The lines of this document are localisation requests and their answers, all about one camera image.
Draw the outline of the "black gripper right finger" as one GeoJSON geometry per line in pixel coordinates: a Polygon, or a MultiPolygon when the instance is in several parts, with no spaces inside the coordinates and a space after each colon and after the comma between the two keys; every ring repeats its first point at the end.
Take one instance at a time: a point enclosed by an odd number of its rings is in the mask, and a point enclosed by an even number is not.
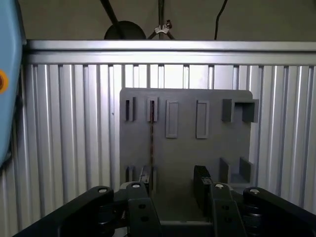
{"type": "Polygon", "coordinates": [[[250,187],[237,193],[194,167],[194,195],[215,237],[314,237],[316,216],[273,193],[250,187]]]}

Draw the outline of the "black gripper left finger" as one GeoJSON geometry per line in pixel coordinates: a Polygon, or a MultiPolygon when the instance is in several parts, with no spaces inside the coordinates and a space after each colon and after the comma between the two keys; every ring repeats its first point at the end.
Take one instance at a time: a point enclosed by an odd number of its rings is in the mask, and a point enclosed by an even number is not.
{"type": "Polygon", "coordinates": [[[18,237],[160,237],[162,229],[150,198],[154,168],[144,166],[139,180],[115,192],[96,186],[17,233],[18,237]]]}

